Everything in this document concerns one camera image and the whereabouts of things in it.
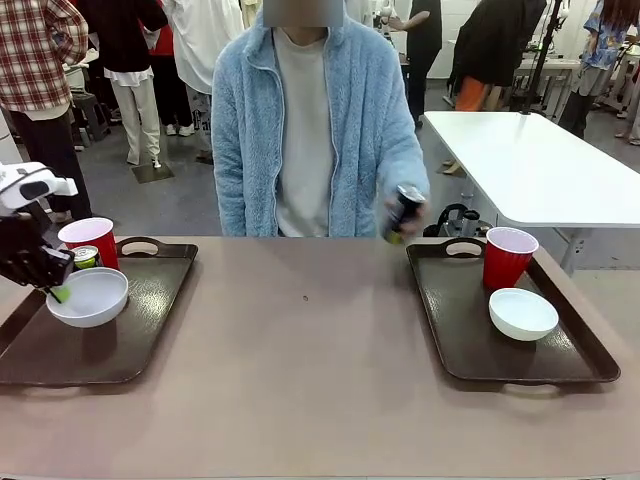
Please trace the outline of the person's left hand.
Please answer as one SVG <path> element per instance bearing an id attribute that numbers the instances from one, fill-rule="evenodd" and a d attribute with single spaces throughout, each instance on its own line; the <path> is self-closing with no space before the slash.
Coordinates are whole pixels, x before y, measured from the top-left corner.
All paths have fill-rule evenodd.
<path id="1" fill-rule="evenodd" d="M 385 206 L 387 218 L 383 224 L 383 233 L 386 236 L 395 233 L 403 239 L 409 239 L 419 235 L 426 226 L 427 202 L 419 203 L 413 212 L 406 214 L 406 206 L 396 194 L 386 200 Z"/>

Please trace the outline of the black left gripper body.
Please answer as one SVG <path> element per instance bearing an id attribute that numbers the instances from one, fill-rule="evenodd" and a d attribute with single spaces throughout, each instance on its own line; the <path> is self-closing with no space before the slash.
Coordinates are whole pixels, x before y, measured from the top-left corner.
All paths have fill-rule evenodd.
<path id="1" fill-rule="evenodd" d="M 54 249 L 30 214 L 1 217 L 1 275 L 37 289 L 61 286 L 75 268 L 74 253 Z"/>

